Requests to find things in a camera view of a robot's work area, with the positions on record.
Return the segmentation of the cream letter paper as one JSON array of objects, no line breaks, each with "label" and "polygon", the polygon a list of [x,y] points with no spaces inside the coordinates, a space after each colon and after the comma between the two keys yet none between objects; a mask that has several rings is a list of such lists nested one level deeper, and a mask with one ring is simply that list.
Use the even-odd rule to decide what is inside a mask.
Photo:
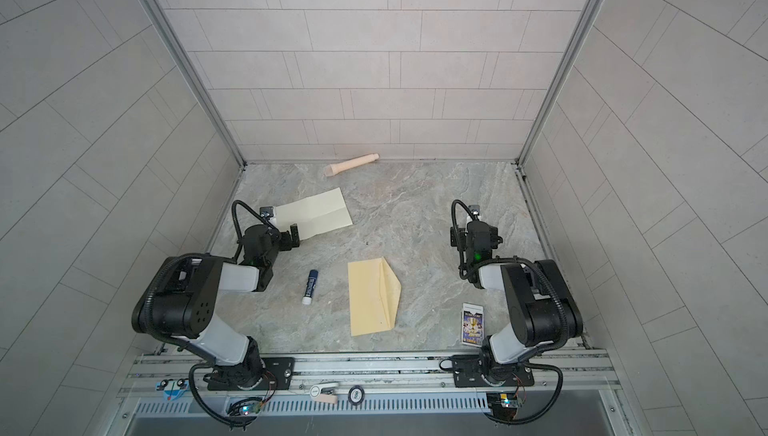
[{"label": "cream letter paper", "polygon": [[340,188],[274,208],[273,224],[281,231],[296,225],[301,241],[353,225]]}]

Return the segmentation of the yellow manila envelope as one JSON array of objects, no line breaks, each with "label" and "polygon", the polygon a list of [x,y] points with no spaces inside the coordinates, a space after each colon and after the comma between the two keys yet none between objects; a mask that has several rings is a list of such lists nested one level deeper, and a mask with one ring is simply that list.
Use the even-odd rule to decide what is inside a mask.
[{"label": "yellow manila envelope", "polygon": [[394,328],[402,287],[384,258],[349,263],[348,289],[353,337]]}]

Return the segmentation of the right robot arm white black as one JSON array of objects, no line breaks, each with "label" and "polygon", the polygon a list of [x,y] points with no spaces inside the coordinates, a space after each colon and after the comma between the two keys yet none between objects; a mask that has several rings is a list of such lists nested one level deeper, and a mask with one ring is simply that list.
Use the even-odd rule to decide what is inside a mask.
[{"label": "right robot arm white black", "polygon": [[502,242],[498,229],[480,220],[450,229],[450,244],[459,253],[460,277],[479,289],[503,292],[509,317],[509,323],[490,336],[477,333],[478,312],[463,319],[462,335],[480,353],[457,376],[490,386],[509,381],[530,386],[533,380],[525,375],[525,364],[581,336],[583,318],[554,261],[495,257],[493,251]]}]

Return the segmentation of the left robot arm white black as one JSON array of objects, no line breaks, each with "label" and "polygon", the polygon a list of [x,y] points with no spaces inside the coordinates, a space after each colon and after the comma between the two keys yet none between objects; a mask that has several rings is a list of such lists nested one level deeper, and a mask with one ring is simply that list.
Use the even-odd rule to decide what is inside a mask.
[{"label": "left robot arm white black", "polygon": [[254,338],[216,314],[216,302],[224,292],[264,292],[278,254],[299,246],[296,224],[284,232],[255,225],[238,236],[240,263],[208,253],[168,258],[136,304],[132,327],[202,358],[211,367],[204,378],[210,390],[287,389],[294,360],[264,359]]}]

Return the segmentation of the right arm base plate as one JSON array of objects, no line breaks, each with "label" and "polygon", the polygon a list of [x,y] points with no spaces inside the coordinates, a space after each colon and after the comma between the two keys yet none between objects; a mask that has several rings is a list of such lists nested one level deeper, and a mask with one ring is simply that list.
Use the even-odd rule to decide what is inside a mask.
[{"label": "right arm base plate", "polygon": [[447,358],[457,388],[532,387],[535,380],[522,364],[500,364],[491,356],[479,354],[453,355]]}]

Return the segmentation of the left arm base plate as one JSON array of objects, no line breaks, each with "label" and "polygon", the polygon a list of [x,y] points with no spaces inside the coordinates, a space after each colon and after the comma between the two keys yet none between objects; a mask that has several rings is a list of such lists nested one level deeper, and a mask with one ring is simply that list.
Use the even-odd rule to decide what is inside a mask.
[{"label": "left arm base plate", "polygon": [[203,381],[209,391],[288,390],[295,362],[292,357],[266,357],[260,363],[215,366]]}]

